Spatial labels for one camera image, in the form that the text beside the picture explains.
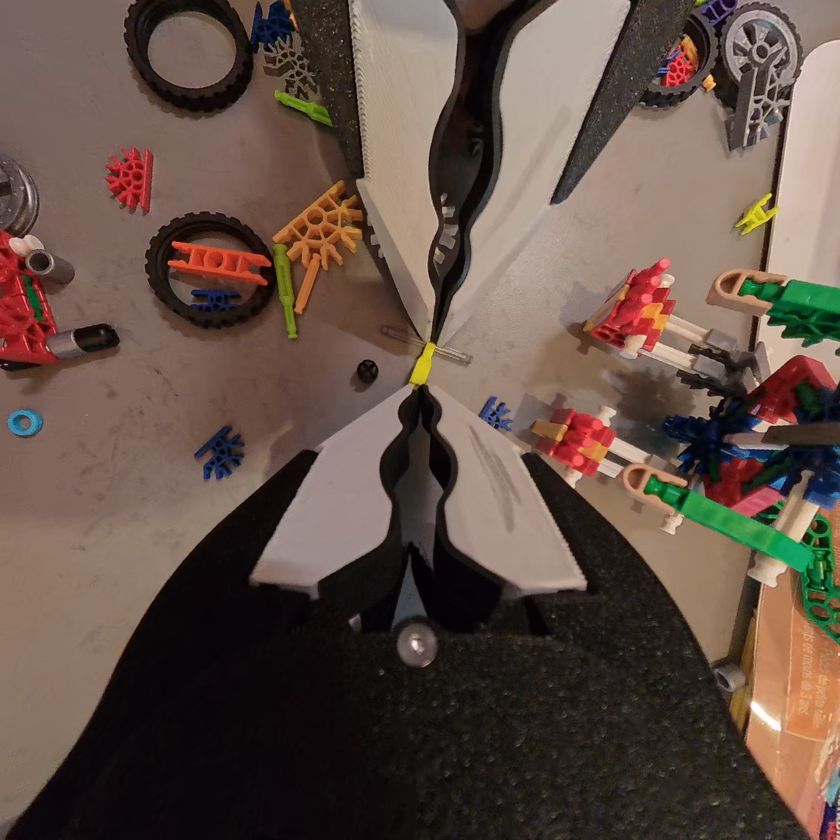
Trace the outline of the orange ladder-shaped connector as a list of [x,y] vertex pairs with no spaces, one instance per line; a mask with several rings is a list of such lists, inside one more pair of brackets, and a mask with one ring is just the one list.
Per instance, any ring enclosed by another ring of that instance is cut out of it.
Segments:
[[272,260],[264,255],[230,248],[175,241],[173,248],[183,259],[169,259],[167,265],[186,275],[230,280],[254,286],[267,286],[261,270],[272,268]]

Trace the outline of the colourful construction toy model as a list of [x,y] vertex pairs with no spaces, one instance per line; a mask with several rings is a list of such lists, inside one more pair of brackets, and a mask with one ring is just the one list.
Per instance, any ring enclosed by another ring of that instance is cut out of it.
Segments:
[[839,391],[823,362],[796,355],[774,371],[761,344],[741,350],[724,333],[675,315],[670,261],[631,270],[583,331],[629,360],[663,362],[680,381],[720,401],[707,417],[672,415],[665,434],[682,445],[671,471],[624,443],[615,411],[573,408],[531,425],[533,448],[562,465],[571,486],[597,473],[619,478],[627,493],[663,514],[674,533],[684,520],[748,547],[749,577],[776,586],[800,575],[805,615],[838,643],[838,560],[826,514],[838,508],[839,446],[762,444],[772,426],[838,422]]

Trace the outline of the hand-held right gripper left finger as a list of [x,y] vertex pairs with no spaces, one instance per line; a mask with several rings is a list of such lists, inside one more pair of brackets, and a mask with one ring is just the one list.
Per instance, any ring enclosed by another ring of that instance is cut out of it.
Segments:
[[397,488],[410,468],[420,395],[406,385],[330,436],[249,576],[360,630],[395,624],[407,567]]

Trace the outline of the orange cardboard toy box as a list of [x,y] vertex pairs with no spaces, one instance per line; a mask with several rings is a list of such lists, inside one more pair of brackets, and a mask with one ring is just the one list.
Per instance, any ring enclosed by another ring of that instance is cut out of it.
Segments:
[[839,648],[806,615],[789,571],[762,588],[746,743],[812,838],[825,802],[815,771],[838,710]]

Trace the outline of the red snowflake connector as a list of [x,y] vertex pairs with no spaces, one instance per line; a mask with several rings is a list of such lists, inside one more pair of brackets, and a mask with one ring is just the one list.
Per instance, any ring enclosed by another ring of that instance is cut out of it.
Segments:
[[667,57],[659,68],[657,76],[663,88],[677,88],[689,82],[696,75],[699,68],[699,58],[694,47],[687,49],[684,45]]

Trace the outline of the black and silver tube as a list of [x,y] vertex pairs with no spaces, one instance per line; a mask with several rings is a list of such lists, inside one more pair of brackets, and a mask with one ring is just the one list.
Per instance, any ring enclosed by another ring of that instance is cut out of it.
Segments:
[[107,323],[55,332],[45,340],[47,351],[59,360],[75,360],[119,347],[117,331]]

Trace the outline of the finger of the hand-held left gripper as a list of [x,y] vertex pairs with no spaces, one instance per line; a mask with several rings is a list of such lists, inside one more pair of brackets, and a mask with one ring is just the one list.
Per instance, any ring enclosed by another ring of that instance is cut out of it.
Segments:
[[506,33],[461,249],[440,292],[437,341],[465,324],[548,215],[630,6],[538,2]]
[[351,1],[349,10],[364,167],[356,186],[408,318],[429,341],[443,223],[430,166],[463,26],[451,2]]

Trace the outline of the red half-round connector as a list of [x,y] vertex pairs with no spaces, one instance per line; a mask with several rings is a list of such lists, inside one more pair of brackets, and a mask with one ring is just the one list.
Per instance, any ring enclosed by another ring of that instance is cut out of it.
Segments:
[[132,146],[121,148],[121,156],[110,155],[109,174],[104,179],[108,189],[123,207],[147,214],[151,210],[154,155],[149,149]]

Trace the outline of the light green rod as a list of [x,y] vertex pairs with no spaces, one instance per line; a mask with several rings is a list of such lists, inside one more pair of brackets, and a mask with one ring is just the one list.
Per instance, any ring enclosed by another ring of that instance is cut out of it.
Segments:
[[273,245],[274,267],[276,272],[276,283],[279,293],[280,305],[283,309],[287,336],[291,340],[298,337],[298,329],[295,316],[295,291],[291,280],[291,260],[288,256],[288,248],[285,245]]
[[290,93],[277,89],[274,90],[274,99],[286,109],[302,113],[315,123],[319,123],[330,129],[333,128],[328,110],[319,102],[300,99],[292,96]]

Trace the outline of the red toothed connector assembly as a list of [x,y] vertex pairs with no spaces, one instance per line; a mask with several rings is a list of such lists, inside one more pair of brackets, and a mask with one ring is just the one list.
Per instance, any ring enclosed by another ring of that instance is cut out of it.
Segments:
[[47,296],[39,280],[11,246],[9,233],[1,232],[1,368],[22,371],[60,360],[47,347],[57,334]]

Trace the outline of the long grey fan connector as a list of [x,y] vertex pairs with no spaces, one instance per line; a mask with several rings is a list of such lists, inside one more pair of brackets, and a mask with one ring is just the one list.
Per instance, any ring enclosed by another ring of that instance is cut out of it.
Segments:
[[770,127],[783,120],[791,103],[790,88],[782,84],[780,72],[769,62],[744,71],[728,122],[730,151],[751,148],[768,136]]

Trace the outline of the thin dark grey rod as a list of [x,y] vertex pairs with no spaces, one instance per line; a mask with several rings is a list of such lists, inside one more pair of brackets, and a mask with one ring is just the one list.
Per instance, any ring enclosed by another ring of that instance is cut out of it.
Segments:
[[[381,333],[391,339],[399,340],[414,346],[424,348],[427,344],[423,339],[420,339],[414,331],[410,329],[395,328],[390,325],[382,325]],[[457,362],[463,365],[469,365],[473,361],[473,356],[467,353],[461,353],[447,346],[435,345],[434,352],[438,356],[442,356],[449,361]]]

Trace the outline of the grey spoked wheel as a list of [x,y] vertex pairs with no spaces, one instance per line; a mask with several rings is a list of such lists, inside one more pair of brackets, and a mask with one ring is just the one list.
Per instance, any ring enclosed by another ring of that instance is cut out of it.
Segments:
[[39,193],[33,177],[12,158],[1,155],[1,228],[10,236],[29,234],[39,215]]
[[774,59],[783,92],[801,73],[804,50],[791,19],[768,3],[746,3],[724,22],[718,38],[718,58],[713,76],[719,101],[735,109],[743,72]]

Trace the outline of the grey snowflake connector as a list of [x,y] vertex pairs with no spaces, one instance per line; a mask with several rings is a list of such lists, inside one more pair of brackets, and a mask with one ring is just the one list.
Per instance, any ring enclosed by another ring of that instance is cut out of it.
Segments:
[[319,86],[310,69],[302,41],[294,34],[263,48],[264,72],[277,80],[278,90],[304,101],[320,102]]

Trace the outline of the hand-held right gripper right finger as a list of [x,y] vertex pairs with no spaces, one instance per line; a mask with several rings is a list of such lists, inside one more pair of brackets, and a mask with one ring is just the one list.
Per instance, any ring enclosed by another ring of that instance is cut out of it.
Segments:
[[420,593],[447,630],[473,633],[511,606],[529,626],[527,599],[585,593],[587,581],[558,527],[525,452],[436,386],[420,388],[429,468],[440,485],[430,565]]

